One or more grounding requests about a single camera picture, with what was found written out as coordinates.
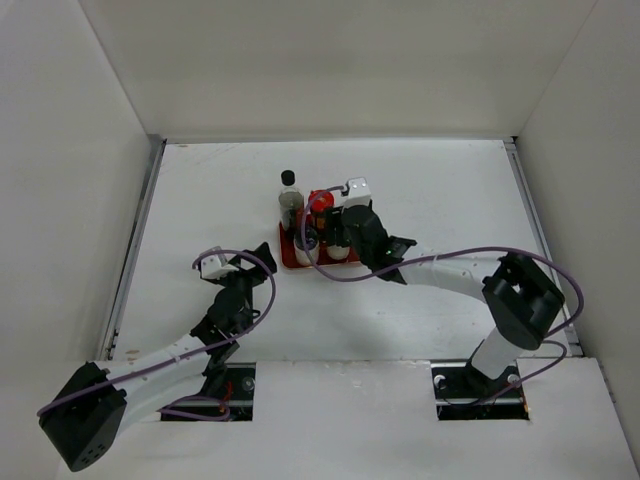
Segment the salt grinder black clear top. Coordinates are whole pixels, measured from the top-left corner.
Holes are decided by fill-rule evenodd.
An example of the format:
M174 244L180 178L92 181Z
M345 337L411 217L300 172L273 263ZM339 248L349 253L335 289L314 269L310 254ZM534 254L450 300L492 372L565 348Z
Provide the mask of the salt grinder black clear top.
M332 222L326 230L327 254L332 260L345 260L350 253L350 241L341 220Z

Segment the red lid sauce jar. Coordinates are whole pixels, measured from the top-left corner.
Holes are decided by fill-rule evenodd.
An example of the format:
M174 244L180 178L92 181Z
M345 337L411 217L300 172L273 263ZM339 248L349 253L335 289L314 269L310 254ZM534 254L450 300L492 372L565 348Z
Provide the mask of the red lid sauce jar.
M309 193L310 213L308 220L317 230L326 226L327 212L334 207L334 196L331 192L322 193L320 190L311 190Z

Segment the white shaker black knob lid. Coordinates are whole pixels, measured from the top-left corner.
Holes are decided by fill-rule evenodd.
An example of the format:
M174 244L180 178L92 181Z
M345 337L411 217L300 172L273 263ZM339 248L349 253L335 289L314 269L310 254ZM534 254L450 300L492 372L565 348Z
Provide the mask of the white shaker black knob lid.
M294 236L294 253L296 261L302 267L310 267L319 259L320 242L316 229L306 225L296 231Z

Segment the soy sauce bottle red label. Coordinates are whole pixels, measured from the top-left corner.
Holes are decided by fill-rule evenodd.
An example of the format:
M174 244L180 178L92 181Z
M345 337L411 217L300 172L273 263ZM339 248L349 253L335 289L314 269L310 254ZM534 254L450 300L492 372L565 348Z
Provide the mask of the soy sauce bottle red label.
M278 195L280 224L285 233L291 234L298 228L304 209L304 196L296 186L296 176L292 170L283 170L280 178L282 183Z

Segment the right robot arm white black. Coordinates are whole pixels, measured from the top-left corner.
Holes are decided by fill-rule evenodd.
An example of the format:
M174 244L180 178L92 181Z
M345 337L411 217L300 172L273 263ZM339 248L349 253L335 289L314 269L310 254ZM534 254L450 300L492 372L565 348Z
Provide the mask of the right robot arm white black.
M439 254L417 241L387 233L369 206L338 214L339 238L380 280L433 287L483 303L494 327L466 364L464 384L489 394L524 352L537 350L565 304L565 296L528 252L510 250L493 260L470 253Z

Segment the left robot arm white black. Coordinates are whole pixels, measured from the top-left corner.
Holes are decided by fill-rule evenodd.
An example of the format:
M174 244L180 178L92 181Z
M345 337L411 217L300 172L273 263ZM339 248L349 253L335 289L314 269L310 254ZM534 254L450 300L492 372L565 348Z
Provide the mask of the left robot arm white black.
M201 280L218 286L203 318L169 345L135 360L79 367L38 413L39 426L72 472L98 461L125 429L189 398L214 398L224 387L227 360L239 339L266 316L253 291L275 283L268 243L254 250L215 247L192 264Z

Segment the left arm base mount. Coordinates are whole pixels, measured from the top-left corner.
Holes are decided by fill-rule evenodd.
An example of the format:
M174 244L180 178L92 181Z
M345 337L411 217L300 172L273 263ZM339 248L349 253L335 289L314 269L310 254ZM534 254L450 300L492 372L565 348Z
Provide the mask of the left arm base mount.
M231 363L207 377L201 390L160 411L163 422L253 420L255 363Z

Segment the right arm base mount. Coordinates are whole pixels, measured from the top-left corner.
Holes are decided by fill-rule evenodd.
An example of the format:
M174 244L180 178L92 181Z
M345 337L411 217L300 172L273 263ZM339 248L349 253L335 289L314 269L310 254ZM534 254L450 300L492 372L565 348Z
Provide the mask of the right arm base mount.
M496 380L464 362L431 364L436 414L441 421L528 420L529 413L515 363Z

